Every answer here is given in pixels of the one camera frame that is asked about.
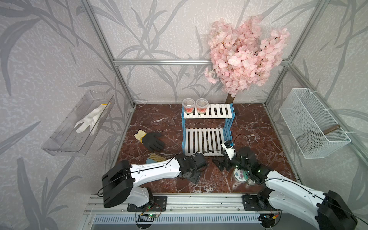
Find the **clear seed container red label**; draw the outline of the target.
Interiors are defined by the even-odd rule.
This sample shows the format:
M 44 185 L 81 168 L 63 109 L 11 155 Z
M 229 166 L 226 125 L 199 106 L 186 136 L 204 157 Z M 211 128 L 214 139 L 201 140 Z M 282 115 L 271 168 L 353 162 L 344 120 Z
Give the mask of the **clear seed container red label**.
M 182 102 L 182 108 L 186 114 L 191 114 L 195 110 L 196 103 L 192 98 L 186 98 Z

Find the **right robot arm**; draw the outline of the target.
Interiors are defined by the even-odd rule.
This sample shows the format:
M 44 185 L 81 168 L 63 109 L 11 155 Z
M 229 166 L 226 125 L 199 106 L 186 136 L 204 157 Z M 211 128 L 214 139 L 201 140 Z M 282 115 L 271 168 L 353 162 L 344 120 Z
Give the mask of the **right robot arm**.
M 318 230 L 356 228 L 357 217 L 338 193 L 331 190 L 324 193 L 283 176 L 259 163 L 255 153 L 248 147 L 236 151 L 234 144 L 228 141 L 222 145 L 219 152 L 223 159 L 213 162 L 221 171 L 243 171 L 248 177 L 246 182 L 264 187 L 257 194 L 261 209 L 269 205 L 308 222 Z

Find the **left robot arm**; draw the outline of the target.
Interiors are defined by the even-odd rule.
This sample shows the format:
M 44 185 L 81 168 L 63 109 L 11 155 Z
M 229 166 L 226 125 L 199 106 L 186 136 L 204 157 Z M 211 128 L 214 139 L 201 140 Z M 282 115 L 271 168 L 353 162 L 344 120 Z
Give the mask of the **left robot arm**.
M 138 208 L 151 205 L 152 191 L 144 184 L 167 179 L 182 178 L 196 184 L 208 162 L 203 153 L 191 156 L 176 155 L 168 160 L 151 164 L 130 164 L 123 160 L 102 176 L 103 207 L 112 208 L 122 203 Z

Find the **pink flower lid container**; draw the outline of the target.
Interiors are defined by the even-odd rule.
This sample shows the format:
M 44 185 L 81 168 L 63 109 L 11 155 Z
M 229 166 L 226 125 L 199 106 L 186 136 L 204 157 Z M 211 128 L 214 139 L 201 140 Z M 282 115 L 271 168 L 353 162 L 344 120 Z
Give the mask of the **pink flower lid container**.
M 232 183 L 236 186 L 242 185 L 249 180 L 247 172 L 235 168 L 232 172 Z

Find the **carrot lid seed container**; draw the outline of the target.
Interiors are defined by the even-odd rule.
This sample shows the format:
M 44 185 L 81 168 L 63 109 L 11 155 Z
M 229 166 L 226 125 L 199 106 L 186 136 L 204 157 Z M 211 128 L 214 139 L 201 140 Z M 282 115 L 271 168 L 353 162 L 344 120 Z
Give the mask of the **carrot lid seed container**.
M 254 186 L 255 185 L 255 182 L 252 179 L 248 179 L 247 184 L 249 186 Z

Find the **blue white two-tier shelf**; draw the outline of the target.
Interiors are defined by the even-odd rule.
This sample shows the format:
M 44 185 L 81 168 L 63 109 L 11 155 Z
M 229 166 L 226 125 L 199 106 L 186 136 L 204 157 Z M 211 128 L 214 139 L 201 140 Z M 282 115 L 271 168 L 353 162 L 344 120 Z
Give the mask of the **blue white two-tier shelf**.
M 234 106 L 229 104 L 210 104 L 204 114 L 198 114 L 197 110 L 187 114 L 182 109 L 181 119 L 183 128 L 182 150 L 186 156 L 196 152 L 203 153 L 206 157 L 221 157 L 222 144 L 232 140 L 232 124 L 235 118 Z M 214 121 L 224 119 L 222 128 L 186 128 L 188 119 L 205 119 Z

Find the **blue hand brush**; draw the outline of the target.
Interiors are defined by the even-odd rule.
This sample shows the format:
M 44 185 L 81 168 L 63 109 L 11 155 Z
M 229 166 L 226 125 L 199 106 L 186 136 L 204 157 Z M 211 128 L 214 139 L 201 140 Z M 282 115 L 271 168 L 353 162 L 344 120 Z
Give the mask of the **blue hand brush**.
M 162 156 L 159 156 L 155 153 L 151 153 L 148 159 L 146 160 L 146 164 L 152 164 L 152 163 L 158 163 L 158 162 L 164 162 L 166 159 Z

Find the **black work glove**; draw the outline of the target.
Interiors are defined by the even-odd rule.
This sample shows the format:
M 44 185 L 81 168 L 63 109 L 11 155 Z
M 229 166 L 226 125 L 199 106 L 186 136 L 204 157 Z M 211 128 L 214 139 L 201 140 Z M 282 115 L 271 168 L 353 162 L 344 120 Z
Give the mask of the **black work glove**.
M 165 143 L 160 140 L 161 136 L 162 134 L 159 132 L 146 133 L 143 130 L 139 130 L 134 135 L 135 139 L 142 143 L 150 152 L 161 152 L 164 150 Z

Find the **pink artificial blossom tree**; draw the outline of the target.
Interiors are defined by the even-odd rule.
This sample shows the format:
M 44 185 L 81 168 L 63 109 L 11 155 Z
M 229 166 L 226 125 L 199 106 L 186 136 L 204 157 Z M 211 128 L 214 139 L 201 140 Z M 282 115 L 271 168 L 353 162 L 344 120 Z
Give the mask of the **pink artificial blossom tree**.
M 261 21 L 261 16 L 253 16 L 234 27 L 220 19 L 211 26 L 208 45 L 212 67 L 205 69 L 204 76 L 212 84 L 222 84 L 228 104 L 252 85 L 263 86 L 272 69 L 282 62 L 289 31 L 285 27 L 274 29 L 268 38 L 261 39 Z

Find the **white glove in tray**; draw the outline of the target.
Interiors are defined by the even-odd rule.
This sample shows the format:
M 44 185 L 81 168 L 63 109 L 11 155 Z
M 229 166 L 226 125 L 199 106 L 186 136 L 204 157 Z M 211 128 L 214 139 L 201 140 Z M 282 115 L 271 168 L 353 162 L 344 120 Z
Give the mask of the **white glove in tray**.
M 90 128 L 90 135 L 94 135 L 97 133 L 97 128 L 99 124 L 99 119 L 103 113 L 103 111 L 108 107 L 108 104 L 101 104 L 96 109 L 91 111 L 88 115 L 86 115 L 83 119 L 78 121 L 74 128 L 76 128 L 78 125 L 78 129 L 76 130 L 76 133 L 82 133 L 87 128 Z

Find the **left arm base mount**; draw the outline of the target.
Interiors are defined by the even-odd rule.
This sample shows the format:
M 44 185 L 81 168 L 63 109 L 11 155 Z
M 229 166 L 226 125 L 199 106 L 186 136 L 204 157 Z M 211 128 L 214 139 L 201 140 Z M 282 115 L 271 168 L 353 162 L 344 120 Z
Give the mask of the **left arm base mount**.
M 166 211 L 167 196 L 153 195 L 150 188 L 135 187 L 130 192 L 126 202 L 128 212 Z

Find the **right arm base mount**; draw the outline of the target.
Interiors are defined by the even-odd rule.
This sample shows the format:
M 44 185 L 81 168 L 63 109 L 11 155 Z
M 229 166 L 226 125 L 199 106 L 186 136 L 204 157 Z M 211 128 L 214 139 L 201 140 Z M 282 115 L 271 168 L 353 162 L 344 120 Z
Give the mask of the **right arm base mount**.
M 243 208 L 245 211 L 273 211 L 274 208 L 269 203 L 268 199 L 273 190 L 264 188 L 256 195 L 244 194 L 242 199 Z

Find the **wooden handled brush in basket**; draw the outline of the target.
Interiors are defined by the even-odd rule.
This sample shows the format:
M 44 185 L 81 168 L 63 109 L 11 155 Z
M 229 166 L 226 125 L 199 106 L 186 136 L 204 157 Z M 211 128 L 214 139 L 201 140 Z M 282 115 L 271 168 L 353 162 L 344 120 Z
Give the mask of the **wooden handled brush in basket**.
M 334 125 L 323 132 L 320 131 L 308 131 L 306 134 L 303 134 L 299 137 L 299 144 L 303 149 L 314 149 L 318 148 L 322 144 L 322 138 L 325 135 L 336 131 L 340 128 L 340 125 Z

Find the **clear acrylic wall tray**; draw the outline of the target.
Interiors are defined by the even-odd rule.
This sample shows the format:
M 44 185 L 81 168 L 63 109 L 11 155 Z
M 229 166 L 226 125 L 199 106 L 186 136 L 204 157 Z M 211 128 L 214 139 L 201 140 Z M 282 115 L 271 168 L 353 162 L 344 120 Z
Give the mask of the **clear acrylic wall tray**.
M 115 102 L 113 94 L 87 91 L 42 150 L 52 156 L 84 157 Z

